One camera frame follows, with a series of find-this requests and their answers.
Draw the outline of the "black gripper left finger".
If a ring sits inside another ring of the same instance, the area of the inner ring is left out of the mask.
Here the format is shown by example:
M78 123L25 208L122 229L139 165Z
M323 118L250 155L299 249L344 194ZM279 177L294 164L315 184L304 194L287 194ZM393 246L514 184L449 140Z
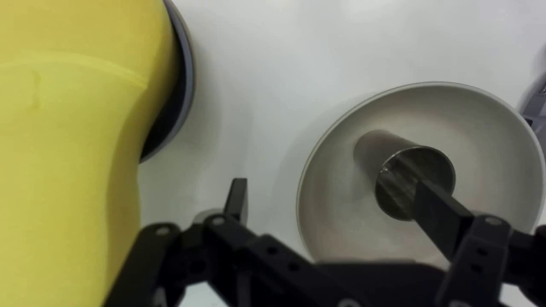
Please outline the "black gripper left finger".
M224 213L238 222L248 220L248 179L236 177L226 200Z

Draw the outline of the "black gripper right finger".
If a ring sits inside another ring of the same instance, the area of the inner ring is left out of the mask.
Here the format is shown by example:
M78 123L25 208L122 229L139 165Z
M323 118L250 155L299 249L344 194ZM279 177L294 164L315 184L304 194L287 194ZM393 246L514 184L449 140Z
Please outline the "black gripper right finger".
M448 259L453 259L475 215L410 160L400 160L391 167L391 188L397 206L419 223Z

